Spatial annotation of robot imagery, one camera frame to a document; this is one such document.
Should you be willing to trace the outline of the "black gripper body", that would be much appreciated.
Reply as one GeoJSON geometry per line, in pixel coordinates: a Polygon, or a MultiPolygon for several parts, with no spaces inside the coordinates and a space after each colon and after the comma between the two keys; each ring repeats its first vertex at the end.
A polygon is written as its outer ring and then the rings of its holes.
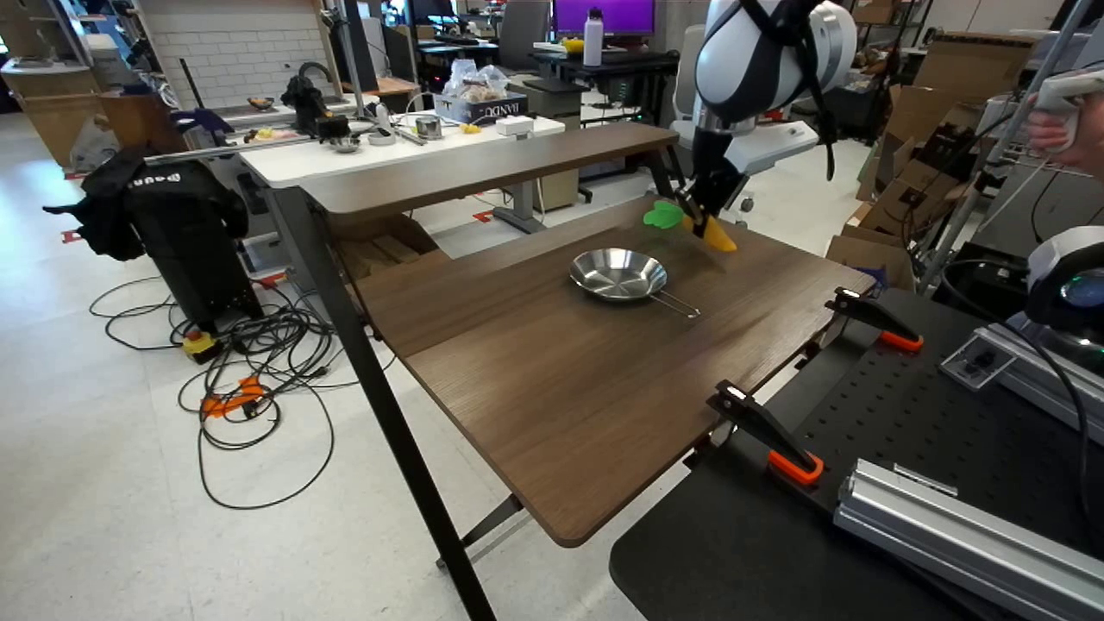
{"type": "Polygon", "coordinates": [[[694,130],[694,190],[692,197],[705,215],[723,215],[750,182],[742,169],[727,161],[727,134],[694,130]]]}

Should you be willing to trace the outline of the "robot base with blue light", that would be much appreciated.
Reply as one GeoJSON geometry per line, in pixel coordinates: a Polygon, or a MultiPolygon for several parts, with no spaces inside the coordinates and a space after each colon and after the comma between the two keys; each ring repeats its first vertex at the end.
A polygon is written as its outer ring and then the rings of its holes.
{"type": "Polygon", "coordinates": [[[1027,255],[1027,319],[1104,343],[1104,224],[1078,224],[1027,255]]]}

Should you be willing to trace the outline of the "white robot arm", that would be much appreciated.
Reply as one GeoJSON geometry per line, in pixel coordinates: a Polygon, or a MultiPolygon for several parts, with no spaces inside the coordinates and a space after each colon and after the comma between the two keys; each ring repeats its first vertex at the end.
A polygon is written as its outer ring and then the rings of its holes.
{"type": "Polygon", "coordinates": [[[816,101],[824,177],[836,177],[840,122],[830,92],[845,83],[861,51],[861,25],[840,0],[711,0],[694,59],[694,178],[679,208],[698,238],[723,228],[723,208],[746,171],[727,147],[746,122],[816,101]]]}

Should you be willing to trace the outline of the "person's hand holding controller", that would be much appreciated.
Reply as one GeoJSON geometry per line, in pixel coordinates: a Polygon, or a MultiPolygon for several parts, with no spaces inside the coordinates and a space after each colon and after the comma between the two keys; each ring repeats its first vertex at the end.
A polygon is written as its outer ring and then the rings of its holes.
{"type": "Polygon", "coordinates": [[[1032,112],[1027,144],[1061,165],[1104,177],[1104,101],[1087,101],[1078,122],[1032,112]]]}

